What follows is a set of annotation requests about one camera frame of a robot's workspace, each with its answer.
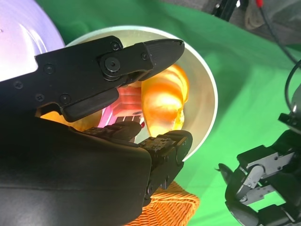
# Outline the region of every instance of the red wire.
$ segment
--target red wire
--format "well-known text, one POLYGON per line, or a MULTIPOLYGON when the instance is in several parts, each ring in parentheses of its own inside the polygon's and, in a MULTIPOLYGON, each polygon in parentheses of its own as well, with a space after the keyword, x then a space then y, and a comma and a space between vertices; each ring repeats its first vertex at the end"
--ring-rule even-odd
POLYGON ((263 6, 263 0, 256 0, 256 5, 258 8, 261 8, 263 6))

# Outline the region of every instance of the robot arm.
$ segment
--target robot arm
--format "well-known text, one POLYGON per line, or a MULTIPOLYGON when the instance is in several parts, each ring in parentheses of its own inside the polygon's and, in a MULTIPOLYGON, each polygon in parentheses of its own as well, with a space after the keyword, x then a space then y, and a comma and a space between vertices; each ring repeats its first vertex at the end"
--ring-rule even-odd
POLYGON ((237 156, 239 166, 232 172, 220 164, 226 183, 226 206, 245 226, 293 226, 301 223, 301 124, 299 109, 301 87, 294 96, 294 111, 282 113, 279 120, 290 129, 270 147, 259 146, 237 156), (285 200, 258 212, 248 205, 277 192, 285 200))
POLYGON ((118 98, 117 88, 176 62, 181 40, 123 48, 116 37, 36 56, 37 71, 0 82, 0 225, 115 226, 137 218, 183 167, 192 136, 171 131, 140 144, 139 123, 84 132, 39 118, 76 121, 118 98))

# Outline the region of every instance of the green cloth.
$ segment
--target green cloth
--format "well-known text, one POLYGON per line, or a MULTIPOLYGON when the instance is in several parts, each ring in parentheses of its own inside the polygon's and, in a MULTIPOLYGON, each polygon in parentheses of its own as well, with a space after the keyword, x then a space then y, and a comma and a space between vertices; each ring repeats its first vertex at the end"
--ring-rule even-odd
MULTIPOLYGON (((271 145, 286 126, 285 80, 293 67, 273 43, 211 15, 154 0, 37 0, 69 43, 88 32, 116 25, 143 25, 189 43, 206 60, 216 80, 219 109, 213 130, 185 162, 176 181, 201 199, 190 226, 240 225, 224 202, 226 185, 218 163, 233 170, 239 153, 271 145)), ((300 53, 294 52, 297 58, 300 53)), ((294 76, 291 95, 300 82, 294 76)), ((252 205, 280 204, 276 193, 252 205)))

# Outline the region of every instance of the black cable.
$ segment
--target black cable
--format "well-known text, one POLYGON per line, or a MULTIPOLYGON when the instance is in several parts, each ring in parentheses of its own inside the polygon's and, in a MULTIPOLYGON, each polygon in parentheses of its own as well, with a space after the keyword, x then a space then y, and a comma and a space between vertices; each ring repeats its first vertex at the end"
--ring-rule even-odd
POLYGON ((293 75, 295 74, 296 70, 301 66, 301 60, 299 60, 295 66, 293 67, 293 69, 291 70, 290 74, 288 75, 287 79, 286 79, 286 83, 285 83, 285 101, 286 104, 288 106, 288 108, 291 110, 291 112, 293 112, 293 106, 290 103, 290 98, 288 96, 288 88, 290 86, 290 82, 291 79, 293 77, 293 75))
POLYGON ((298 60, 292 56, 292 54, 286 49, 286 47, 280 42, 278 36, 276 35, 274 28, 271 25, 271 22, 269 20, 269 18, 266 17, 266 14, 263 11, 263 8, 260 7, 259 8, 260 13, 262 15, 262 18, 265 22, 265 24, 268 27, 269 32, 271 33, 271 36, 273 37, 273 39, 275 40, 275 42, 277 43, 277 45, 282 49, 282 51, 287 55, 287 57, 294 63, 296 64, 298 62, 298 60))
POLYGON ((288 106, 289 110, 291 112, 293 112, 293 107, 291 105, 291 101, 290 101, 290 98, 289 98, 289 94, 288 94, 288 91, 289 91, 289 85, 290 85, 290 82, 292 80, 292 77, 293 75, 295 74, 296 70, 301 66, 301 60, 300 61, 297 61, 297 59, 295 57, 293 57, 293 55, 286 49, 286 47, 280 42, 278 36, 276 35, 275 31, 274 31, 274 28, 272 27, 271 25, 271 22, 269 20, 269 18, 266 16, 266 14, 264 13, 263 11, 263 8, 262 7, 259 7, 259 10, 260 10, 260 13, 262 15, 262 18, 265 22, 265 24, 267 25, 268 27, 268 30, 271 34, 271 36, 273 37, 273 39, 275 40, 275 42, 277 43, 277 45, 282 49, 282 51, 285 53, 285 55, 295 64, 295 66, 293 67, 293 69, 291 70, 291 72, 289 73, 287 79, 286 79, 286 83, 285 83, 285 102, 286 102, 286 105, 288 106))

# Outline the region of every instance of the orange wicker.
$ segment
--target orange wicker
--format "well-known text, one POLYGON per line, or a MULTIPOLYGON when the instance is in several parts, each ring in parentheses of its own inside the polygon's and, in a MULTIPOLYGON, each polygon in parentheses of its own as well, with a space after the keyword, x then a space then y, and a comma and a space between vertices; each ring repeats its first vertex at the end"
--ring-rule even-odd
POLYGON ((172 182, 167 190, 158 189, 142 214, 127 226, 185 226, 199 203, 198 197, 172 182))

